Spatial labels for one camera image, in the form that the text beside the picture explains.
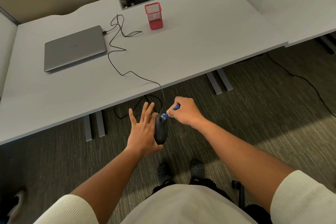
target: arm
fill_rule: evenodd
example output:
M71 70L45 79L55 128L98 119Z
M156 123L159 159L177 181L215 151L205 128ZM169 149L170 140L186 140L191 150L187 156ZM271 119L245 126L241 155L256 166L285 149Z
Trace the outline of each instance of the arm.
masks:
M177 104L180 109L173 110ZM277 188L293 168L206 120L191 98L176 97L167 114L201 132L233 175L270 212Z
M137 123L132 109L129 109L132 130L125 150L71 193L89 203L99 224L109 221L141 158L163 149L163 146L157 145L154 140L157 116L157 113L151 115L154 103L147 107L146 102L142 109L140 123Z

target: white sleeve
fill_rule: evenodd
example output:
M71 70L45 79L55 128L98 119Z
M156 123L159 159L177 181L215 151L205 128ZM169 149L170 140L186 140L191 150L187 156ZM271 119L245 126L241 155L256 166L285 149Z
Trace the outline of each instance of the white sleeve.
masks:
M65 195L57 200L34 224L98 224L95 212L81 197Z
M336 223L336 195L297 170L276 190L271 204L273 224Z

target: hand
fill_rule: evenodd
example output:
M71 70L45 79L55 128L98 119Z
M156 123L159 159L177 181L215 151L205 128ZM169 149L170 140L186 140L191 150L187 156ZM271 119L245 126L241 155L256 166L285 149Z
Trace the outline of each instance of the hand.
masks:
M151 115L154 103L151 103L149 107L147 107L148 103L145 102L142 108L141 119L139 123L137 123L137 120L133 115L133 110L129 109L132 130L128 137L126 149L139 153L141 157L163 149L163 146L157 145L154 140L155 118L158 113L154 112Z
M173 110L176 105L180 105L180 109ZM205 119L192 98L176 97L174 104L167 110L167 114L193 128Z

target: white sweater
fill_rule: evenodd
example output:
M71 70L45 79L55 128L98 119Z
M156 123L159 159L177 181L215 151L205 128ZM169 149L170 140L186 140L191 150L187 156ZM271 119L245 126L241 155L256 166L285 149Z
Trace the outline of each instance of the white sweater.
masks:
M301 171L280 184L271 204L273 224L336 223L336 195ZM98 224L91 206L82 198L65 195L35 224ZM255 224L235 204L198 185L167 186L134 208L122 224Z

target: red mesh pen holder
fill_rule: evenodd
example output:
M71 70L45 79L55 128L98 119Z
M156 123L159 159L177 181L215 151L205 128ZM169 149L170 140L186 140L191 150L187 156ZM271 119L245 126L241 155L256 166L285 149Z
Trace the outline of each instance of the red mesh pen holder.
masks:
M163 27L161 6L159 2L145 5L145 11L148 17L148 22L151 30Z

